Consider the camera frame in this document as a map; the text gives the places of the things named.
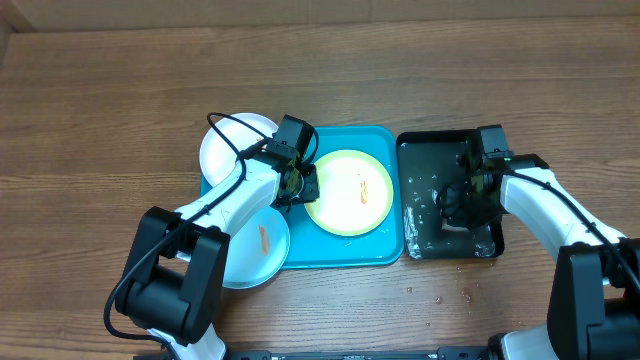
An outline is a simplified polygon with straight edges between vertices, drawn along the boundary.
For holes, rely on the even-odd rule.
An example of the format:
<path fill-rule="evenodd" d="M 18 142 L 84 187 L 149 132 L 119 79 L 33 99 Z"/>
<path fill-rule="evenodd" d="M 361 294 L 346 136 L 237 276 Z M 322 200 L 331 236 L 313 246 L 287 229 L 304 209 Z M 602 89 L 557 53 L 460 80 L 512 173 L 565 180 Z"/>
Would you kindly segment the sponge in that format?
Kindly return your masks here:
<path fill-rule="evenodd" d="M 450 232 L 469 232 L 467 227 L 450 225 L 445 219 L 442 220 L 441 229 Z"/>

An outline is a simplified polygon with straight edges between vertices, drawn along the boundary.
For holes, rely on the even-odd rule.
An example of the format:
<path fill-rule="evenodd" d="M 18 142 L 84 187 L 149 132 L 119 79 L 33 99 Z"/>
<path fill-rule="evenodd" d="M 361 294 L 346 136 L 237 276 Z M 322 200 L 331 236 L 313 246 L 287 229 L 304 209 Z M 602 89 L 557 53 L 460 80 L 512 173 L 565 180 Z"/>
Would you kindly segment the yellow-green plate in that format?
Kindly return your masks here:
<path fill-rule="evenodd" d="M 338 236 L 363 235 L 386 219 L 394 200 L 389 172 L 373 156 L 337 150 L 315 162 L 319 197 L 305 209 L 323 230 Z"/>

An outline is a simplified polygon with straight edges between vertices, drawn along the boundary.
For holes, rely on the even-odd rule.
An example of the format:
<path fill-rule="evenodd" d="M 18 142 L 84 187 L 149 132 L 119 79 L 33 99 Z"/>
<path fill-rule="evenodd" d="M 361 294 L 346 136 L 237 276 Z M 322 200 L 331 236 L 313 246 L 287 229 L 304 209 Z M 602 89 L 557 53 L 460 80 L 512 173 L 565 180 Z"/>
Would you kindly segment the white plate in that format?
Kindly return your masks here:
<path fill-rule="evenodd" d="M 216 128 L 226 136 L 238 149 L 245 148 L 259 142 L 265 136 L 271 137 L 278 125 L 271 119 L 255 113 L 236 113 L 233 117 L 242 120 L 248 125 L 260 131 L 254 130 L 228 118 L 222 118 L 215 123 Z M 211 186 L 216 186 L 224 180 L 235 167 L 236 155 L 231 147 L 216 133 L 209 129 L 206 133 L 199 152 L 200 169 L 206 181 Z"/>

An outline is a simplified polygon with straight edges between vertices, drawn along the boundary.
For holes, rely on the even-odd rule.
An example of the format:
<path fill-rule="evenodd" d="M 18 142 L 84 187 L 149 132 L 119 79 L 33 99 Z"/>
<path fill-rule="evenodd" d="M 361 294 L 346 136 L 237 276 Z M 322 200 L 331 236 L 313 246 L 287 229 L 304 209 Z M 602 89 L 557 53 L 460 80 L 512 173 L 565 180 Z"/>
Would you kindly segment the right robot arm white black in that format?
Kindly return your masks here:
<path fill-rule="evenodd" d="M 545 324 L 493 336 L 485 358 L 638 358 L 639 242 L 589 213 L 551 170 L 478 172 L 444 185 L 436 204 L 467 228 L 511 214 L 555 262 Z"/>

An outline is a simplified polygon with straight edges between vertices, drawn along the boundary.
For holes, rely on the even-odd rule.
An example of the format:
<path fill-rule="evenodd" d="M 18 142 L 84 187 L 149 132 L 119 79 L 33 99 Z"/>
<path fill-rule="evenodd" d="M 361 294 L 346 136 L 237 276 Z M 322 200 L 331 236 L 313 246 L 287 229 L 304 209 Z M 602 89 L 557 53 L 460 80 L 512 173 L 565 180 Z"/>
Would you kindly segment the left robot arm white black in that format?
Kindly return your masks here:
<path fill-rule="evenodd" d="M 231 239 L 260 210 L 318 198 L 315 167 L 300 153 L 241 152 L 229 176 L 176 211 L 150 208 L 141 218 L 121 280 L 104 309 L 117 311 L 159 343 L 169 359 L 222 359 L 213 328 Z"/>

